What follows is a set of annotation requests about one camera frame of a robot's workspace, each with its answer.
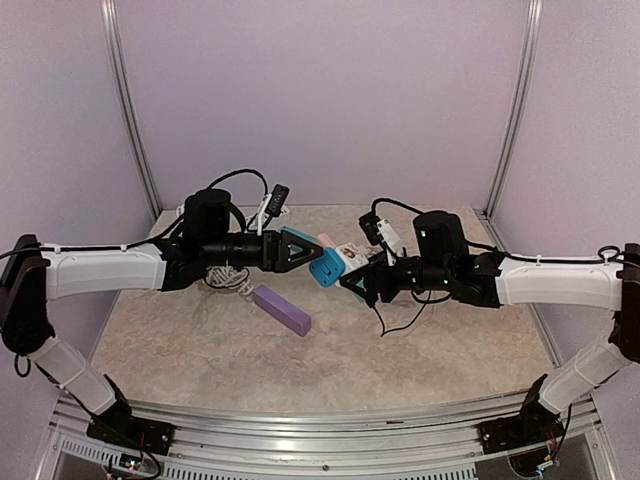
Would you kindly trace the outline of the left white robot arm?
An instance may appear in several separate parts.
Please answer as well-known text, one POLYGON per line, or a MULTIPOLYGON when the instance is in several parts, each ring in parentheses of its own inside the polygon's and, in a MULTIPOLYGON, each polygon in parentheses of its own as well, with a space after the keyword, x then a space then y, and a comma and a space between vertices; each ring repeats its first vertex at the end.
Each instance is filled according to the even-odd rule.
POLYGON ((230 193, 217 188, 189 196, 174 232, 141 244, 62 246, 25 234, 1 256, 2 342, 98 417, 115 442, 127 445, 139 436, 139 421, 115 383, 57 337, 49 301, 120 290, 179 291, 215 266, 287 273, 322 253, 321 246, 289 231, 248 230, 230 193))

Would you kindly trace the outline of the pink plug adapter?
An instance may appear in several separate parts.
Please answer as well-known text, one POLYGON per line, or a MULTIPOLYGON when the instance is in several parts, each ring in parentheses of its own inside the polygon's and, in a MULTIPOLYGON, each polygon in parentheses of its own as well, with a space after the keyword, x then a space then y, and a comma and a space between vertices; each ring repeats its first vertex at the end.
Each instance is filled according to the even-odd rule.
POLYGON ((318 241, 318 244, 321 245, 323 248, 336 247, 335 242, 326 233, 319 234, 317 236, 317 241, 318 241))

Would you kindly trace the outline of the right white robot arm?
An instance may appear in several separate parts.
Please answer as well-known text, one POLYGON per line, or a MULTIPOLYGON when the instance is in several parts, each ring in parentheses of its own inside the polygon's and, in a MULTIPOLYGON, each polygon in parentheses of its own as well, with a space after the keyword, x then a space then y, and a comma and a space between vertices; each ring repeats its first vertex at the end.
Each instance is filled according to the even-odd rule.
POLYGON ((468 241, 453 213, 417 215, 413 227, 419 253, 393 248, 390 229, 375 213, 360 217, 367 240, 382 247, 366 265, 341 277, 342 287, 369 307, 389 303, 400 292, 442 292, 461 304, 500 308, 518 304, 595 307, 614 315, 610 334, 581 349, 567 364, 533 386, 511 433, 535 442, 578 398, 639 360, 639 247, 601 248, 594 257, 525 257, 468 241))

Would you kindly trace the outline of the blue plug adapter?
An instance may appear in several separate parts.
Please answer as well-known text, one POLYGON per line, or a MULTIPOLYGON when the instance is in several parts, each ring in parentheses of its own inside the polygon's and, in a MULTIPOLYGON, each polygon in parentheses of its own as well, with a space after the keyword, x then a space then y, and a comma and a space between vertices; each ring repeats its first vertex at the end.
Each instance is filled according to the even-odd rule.
POLYGON ((324 248, 320 257, 309 264, 309 272, 323 288, 329 288, 339 281, 346 271, 346 263, 334 248, 324 248))

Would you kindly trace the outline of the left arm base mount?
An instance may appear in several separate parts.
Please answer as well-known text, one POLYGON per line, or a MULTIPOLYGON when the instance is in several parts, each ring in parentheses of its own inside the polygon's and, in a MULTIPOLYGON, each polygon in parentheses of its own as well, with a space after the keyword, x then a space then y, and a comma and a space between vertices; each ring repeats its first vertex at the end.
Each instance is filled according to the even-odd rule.
POLYGON ((107 375, 105 379, 115 394, 115 403, 91 420, 87 435, 106 443, 166 456, 174 439, 175 426, 134 416, 121 390, 107 375))

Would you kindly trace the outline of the white cube socket with sticker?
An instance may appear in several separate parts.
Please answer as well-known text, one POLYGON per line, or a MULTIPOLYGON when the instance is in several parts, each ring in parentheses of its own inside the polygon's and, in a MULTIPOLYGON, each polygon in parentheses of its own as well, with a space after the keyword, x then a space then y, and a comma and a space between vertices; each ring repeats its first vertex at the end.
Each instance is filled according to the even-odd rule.
POLYGON ((358 270, 369 263, 364 250, 352 242, 339 245, 336 248, 336 253, 345 265, 345 274, 358 270))

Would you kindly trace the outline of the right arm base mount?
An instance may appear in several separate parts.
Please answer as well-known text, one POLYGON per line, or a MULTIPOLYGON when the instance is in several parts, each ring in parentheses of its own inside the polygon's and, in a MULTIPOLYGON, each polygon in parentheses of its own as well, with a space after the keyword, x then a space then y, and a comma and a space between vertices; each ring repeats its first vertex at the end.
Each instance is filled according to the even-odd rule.
POLYGON ((484 454, 517 449, 563 435, 560 415, 539 402, 546 378, 547 374, 544 374, 532 384, 517 414, 484 421, 477 426, 484 454))

